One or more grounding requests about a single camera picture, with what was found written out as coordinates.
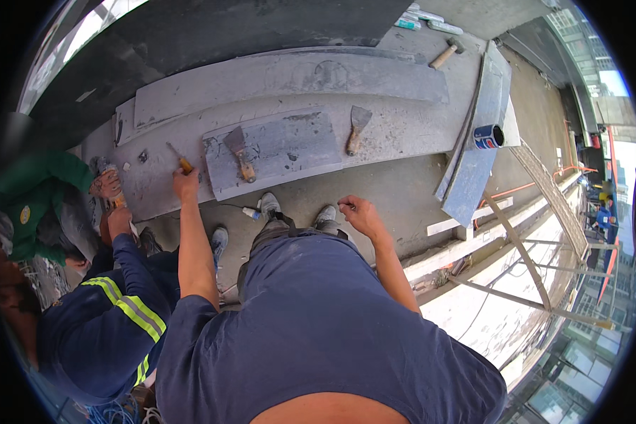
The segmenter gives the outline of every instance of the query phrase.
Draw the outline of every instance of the logo patch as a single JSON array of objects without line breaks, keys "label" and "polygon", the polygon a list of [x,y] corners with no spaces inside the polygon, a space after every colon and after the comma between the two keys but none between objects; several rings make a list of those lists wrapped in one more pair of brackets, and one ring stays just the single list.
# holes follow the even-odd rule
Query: logo patch
[{"label": "logo patch", "polygon": [[22,209],[22,213],[19,214],[19,221],[21,221],[21,224],[26,224],[29,219],[30,219],[30,207],[26,205],[24,206],[24,209]]}]

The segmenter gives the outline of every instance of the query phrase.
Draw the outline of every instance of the screwdriver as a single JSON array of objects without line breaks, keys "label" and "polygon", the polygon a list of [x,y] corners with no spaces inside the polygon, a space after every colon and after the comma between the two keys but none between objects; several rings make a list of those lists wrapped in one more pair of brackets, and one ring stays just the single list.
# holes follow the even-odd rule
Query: screwdriver
[{"label": "screwdriver", "polygon": [[177,149],[174,148],[172,143],[170,143],[169,141],[165,142],[165,144],[167,144],[167,147],[169,147],[174,152],[174,154],[177,155],[177,157],[179,158],[179,165],[181,165],[182,169],[184,170],[184,174],[186,175],[190,174],[190,172],[193,171],[193,166],[188,163],[187,158],[180,155]]}]

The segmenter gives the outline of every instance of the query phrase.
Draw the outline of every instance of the green jacket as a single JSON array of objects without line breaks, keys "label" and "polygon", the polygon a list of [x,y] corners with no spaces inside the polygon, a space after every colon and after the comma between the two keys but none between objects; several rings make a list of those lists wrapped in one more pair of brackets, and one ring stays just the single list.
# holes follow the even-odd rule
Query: green jacket
[{"label": "green jacket", "polygon": [[40,242],[36,228],[50,208],[61,216],[67,184],[87,193],[93,179],[85,162],[62,151],[23,157],[0,174],[0,210],[14,224],[14,249],[9,259],[32,259],[37,254],[64,265],[66,255],[61,246]]}]

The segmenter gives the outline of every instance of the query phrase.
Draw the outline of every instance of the shoe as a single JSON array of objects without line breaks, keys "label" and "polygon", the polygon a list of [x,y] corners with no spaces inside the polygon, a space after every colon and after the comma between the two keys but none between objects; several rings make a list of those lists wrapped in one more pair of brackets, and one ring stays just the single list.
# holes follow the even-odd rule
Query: shoe
[{"label": "shoe", "polygon": [[214,256],[214,262],[219,263],[222,258],[224,249],[229,244],[229,232],[222,226],[218,226],[212,233],[212,241],[210,241],[210,247],[212,248],[212,255]]},{"label": "shoe", "polygon": [[266,218],[266,222],[275,219],[275,213],[280,212],[280,203],[273,193],[264,193],[262,196],[262,216]]},{"label": "shoe", "polygon": [[320,211],[318,216],[316,216],[316,220],[313,222],[313,228],[317,228],[327,220],[334,220],[336,217],[337,209],[335,209],[332,205],[327,205],[322,211]]},{"label": "shoe", "polygon": [[146,257],[164,252],[163,247],[155,240],[155,233],[150,227],[145,227],[139,234],[139,242],[146,251]]}]

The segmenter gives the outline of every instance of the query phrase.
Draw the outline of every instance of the hammer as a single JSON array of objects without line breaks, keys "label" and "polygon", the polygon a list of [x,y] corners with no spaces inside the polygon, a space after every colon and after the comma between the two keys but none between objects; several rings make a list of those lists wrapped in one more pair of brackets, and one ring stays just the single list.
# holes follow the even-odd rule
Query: hammer
[{"label": "hammer", "polygon": [[441,65],[452,55],[457,52],[457,54],[464,53],[464,45],[459,42],[458,39],[451,37],[448,40],[449,47],[441,53],[436,59],[433,60],[432,63],[429,63],[429,68],[438,69]]}]

